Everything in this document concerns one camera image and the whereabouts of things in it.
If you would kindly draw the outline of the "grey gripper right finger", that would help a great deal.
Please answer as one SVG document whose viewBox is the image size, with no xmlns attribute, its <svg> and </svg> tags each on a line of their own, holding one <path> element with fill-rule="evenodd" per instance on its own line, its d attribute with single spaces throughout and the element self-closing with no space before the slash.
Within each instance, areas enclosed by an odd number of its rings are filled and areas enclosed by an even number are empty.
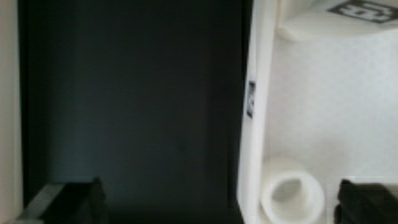
<svg viewBox="0 0 398 224">
<path fill-rule="evenodd" d="M 398 185 L 341 180 L 334 224 L 398 224 Z"/>
</svg>

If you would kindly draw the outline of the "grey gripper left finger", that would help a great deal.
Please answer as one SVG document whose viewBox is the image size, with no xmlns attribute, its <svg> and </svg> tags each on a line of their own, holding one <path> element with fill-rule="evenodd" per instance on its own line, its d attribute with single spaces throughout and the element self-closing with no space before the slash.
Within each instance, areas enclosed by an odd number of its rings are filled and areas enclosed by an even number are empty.
<svg viewBox="0 0 398 224">
<path fill-rule="evenodd" d="M 100 178 L 46 184 L 14 224 L 110 224 Z"/>
</svg>

